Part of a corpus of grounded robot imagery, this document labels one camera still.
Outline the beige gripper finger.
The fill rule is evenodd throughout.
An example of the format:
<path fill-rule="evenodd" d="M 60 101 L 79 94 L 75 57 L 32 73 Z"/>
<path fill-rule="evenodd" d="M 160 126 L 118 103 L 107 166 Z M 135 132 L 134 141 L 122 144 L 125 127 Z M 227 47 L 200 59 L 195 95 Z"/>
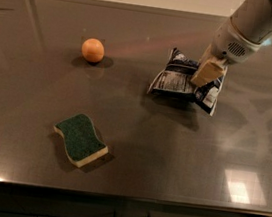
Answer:
<path fill-rule="evenodd" d="M 206 64 L 198 66 L 198 70 L 193 74 L 190 82 L 195 84 L 195 86 L 202 87 L 223 76 L 225 72 L 225 60 L 211 55 L 210 60 Z"/>
<path fill-rule="evenodd" d="M 206 50 L 203 52 L 201 59 L 199 59 L 199 66 L 206 64 L 206 62 L 210 60 L 210 57 L 211 57 L 211 45 L 208 45 Z"/>

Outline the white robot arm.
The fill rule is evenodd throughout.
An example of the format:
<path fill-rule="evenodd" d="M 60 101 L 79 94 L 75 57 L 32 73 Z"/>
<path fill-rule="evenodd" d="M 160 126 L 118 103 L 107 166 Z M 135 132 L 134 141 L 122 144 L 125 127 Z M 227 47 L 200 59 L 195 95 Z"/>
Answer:
<path fill-rule="evenodd" d="M 218 28 L 191 83 L 205 86 L 245 62 L 272 36 L 272 0 L 245 0 Z"/>

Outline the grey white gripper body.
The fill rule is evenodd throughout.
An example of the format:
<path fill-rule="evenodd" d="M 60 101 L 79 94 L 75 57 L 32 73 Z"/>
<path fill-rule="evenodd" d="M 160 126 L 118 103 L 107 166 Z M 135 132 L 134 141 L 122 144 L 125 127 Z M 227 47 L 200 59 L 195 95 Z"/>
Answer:
<path fill-rule="evenodd" d="M 228 64 L 234 65 L 245 62 L 261 45 L 245 38 L 232 22 L 232 18 L 228 18 L 215 31 L 210 47 L 214 57 L 225 59 Z"/>

